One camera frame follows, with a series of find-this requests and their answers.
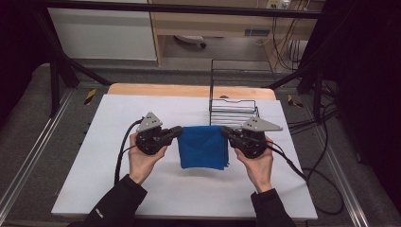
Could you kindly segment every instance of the gray metal bracket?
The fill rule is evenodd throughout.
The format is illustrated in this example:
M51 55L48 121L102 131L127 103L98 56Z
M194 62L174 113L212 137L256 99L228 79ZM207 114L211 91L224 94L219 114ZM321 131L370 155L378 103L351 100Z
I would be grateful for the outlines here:
M149 112L144 120L142 120L141 124L136 129L137 132L147 131L159 126L162 126L163 122L153 113Z
M257 116L251 117L241 127L248 131L282 131L283 127L275 125Z

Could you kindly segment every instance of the black sleeve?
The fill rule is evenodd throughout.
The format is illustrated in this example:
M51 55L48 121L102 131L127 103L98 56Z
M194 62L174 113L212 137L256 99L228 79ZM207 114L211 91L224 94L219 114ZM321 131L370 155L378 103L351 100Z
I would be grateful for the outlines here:
M251 195L257 227L295 227L275 189Z
M148 192L126 175L97 203L80 227L128 227L132 226L138 206Z

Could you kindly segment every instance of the white cabinet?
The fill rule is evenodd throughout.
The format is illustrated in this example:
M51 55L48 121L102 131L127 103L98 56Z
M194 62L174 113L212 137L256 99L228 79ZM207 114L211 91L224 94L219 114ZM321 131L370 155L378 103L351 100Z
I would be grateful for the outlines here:
M62 48L71 58L156 61L148 12L86 9L49 9L49 12Z

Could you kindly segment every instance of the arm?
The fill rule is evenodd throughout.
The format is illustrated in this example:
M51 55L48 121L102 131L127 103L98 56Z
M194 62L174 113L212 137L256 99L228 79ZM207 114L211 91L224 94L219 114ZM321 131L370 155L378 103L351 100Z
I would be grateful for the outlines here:
M272 141L269 137L266 137L266 140L271 146ZM257 191L251 195L256 213L256 226L295 226L276 190L271 186L270 176L273 164L271 149L267 148L261 156L255 159L246 158L237 148L235 153L238 160L245 165L248 176Z
M130 146L136 144L136 135L130 136ZM154 155L146 155L139 148L129 151L130 174L127 174L97 203L83 223L70 227L126 227L132 226L138 206L144 200L147 191L141 186L149 176L158 160L165 156L167 147Z

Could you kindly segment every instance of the person's right hand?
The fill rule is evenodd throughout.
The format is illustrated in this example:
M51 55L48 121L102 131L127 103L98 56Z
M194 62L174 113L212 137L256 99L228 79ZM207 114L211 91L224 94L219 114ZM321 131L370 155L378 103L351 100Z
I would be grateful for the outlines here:
M266 136L266 143L272 147L272 140ZM256 191L262 193L272 189L270 176L273 165L273 155L269 148L265 149L262 155L255 159L248 159L238 148L235 149L236 156L247 168L247 173Z

